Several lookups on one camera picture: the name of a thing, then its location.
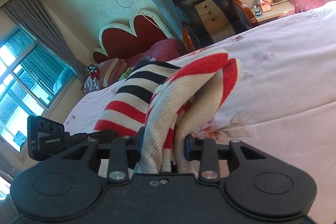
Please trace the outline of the red black white striped sweater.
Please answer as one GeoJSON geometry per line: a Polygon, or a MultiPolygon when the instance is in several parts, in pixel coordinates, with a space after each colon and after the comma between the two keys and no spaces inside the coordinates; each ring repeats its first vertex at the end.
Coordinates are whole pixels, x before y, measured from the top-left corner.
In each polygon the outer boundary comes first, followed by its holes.
{"type": "Polygon", "coordinates": [[[142,61],[117,89],[94,130],[113,130],[118,136],[143,130],[137,173],[170,173],[173,167],[191,173],[184,139],[214,117],[235,87],[241,65],[223,49],[183,67],[142,61]]]}

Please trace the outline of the pink floral bed quilt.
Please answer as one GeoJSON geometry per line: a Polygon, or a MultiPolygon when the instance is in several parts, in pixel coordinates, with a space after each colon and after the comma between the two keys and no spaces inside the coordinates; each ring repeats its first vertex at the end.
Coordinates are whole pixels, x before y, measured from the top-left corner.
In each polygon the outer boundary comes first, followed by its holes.
{"type": "Polygon", "coordinates": [[[309,216],[335,223],[335,2],[263,24],[167,62],[217,50],[241,61],[238,81],[196,137],[243,141],[310,174],[309,216]]]}

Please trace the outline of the red scalloped headboard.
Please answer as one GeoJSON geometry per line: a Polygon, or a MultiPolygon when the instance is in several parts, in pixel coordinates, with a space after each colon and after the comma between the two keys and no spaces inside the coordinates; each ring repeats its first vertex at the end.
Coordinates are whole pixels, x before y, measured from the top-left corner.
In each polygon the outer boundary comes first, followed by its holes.
{"type": "Polygon", "coordinates": [[[127,60],[149,50],[155,43],[172,39],[173,34],[152,11],[139,10],[131,14],[129,24],[110,23],[100,28],[99,47],[93,50],[94,61],[127,60]]]}

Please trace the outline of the grey curtain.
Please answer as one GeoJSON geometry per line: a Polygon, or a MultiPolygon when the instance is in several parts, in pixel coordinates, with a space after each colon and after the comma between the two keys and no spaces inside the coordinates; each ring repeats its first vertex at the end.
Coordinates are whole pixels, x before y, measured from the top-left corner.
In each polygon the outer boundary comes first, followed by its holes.
{"type": "Polygon", "coordinates": [[[43,47],[66,62],[79,80],[84,80],[86,66],[75,57],[42,0],[9,0],[2,5],[2,9],[43,47]]]}

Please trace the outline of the red pillow at headboard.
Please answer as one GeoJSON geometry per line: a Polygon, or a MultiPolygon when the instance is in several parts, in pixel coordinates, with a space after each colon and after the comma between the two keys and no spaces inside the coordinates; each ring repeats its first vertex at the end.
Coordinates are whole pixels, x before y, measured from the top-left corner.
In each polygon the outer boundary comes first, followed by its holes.
{"type": "Polygon", "coordinates": [[[187,54],[187,49],[185,45],[180,41],[175,39],[165,39],[156,42],[149,50],[139,53],[125,62],[128,68],[135,67],[142,60],[159,60],[159,61],[170,61],[176,59],[177,57],[187,54]]]}

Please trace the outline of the cream bedside table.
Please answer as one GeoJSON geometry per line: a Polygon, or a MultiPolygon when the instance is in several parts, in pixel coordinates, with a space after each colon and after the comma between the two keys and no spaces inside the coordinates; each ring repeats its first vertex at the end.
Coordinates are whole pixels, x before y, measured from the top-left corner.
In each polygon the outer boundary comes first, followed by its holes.
{"type": "Polygon", "coordinates": [[[294,6],[288,0],[269,6],[268,11],[263,11],[259,5],[252,7],[251,10],[259,25],[295,14],[294,6]]]}

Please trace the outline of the window with metal frame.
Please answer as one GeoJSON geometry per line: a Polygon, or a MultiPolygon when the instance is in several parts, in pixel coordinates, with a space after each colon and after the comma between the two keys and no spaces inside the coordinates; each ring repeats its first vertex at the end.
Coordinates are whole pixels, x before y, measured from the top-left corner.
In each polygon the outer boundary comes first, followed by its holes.
{"type": "Polygon", "coordinates": [[[1,39],[1,139],[20,151],[27,118],[49,110],[74,70],[21,28],[1,39]]]}

